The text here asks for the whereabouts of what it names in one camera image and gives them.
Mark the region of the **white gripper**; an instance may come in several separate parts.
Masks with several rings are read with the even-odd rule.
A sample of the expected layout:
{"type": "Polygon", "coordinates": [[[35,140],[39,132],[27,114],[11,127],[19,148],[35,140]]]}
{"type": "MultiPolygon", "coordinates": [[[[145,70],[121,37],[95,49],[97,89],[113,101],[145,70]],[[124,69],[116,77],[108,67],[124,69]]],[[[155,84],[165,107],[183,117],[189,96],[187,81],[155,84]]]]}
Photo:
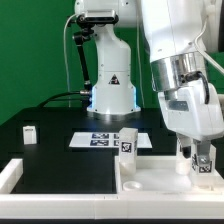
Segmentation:
{"type": "Polygon", "coordinates": [[[209,103],[205,103],[205,90],[201,80],[175,91],[175,100],[167,100],[164,92],[158,93],[160,108],[166,127],[177,134],[177,151],[191,154],[191,140],[199,166],[210,165],[208,140],[224,136],[224,120],[215,87],[208,84],[209,103]]]}

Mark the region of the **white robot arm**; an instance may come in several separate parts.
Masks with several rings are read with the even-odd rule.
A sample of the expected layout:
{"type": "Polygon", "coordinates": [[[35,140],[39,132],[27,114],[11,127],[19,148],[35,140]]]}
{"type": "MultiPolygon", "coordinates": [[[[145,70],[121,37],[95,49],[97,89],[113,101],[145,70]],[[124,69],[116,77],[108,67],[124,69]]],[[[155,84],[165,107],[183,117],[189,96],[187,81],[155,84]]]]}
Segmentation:
{"type": "Polygon", "coordinates": [[[177,134],[181,149],[206,167],[211,141],[224,135],[224,122],[206,74],[202,5],[201,0],[77,0],[75,13],[81,40],[94,39],[97,47],[98,80],[88,111],[103,117],[140,111],[130,81],[131,49],[114,28],[142,25],[166,127],[177,134]]]}

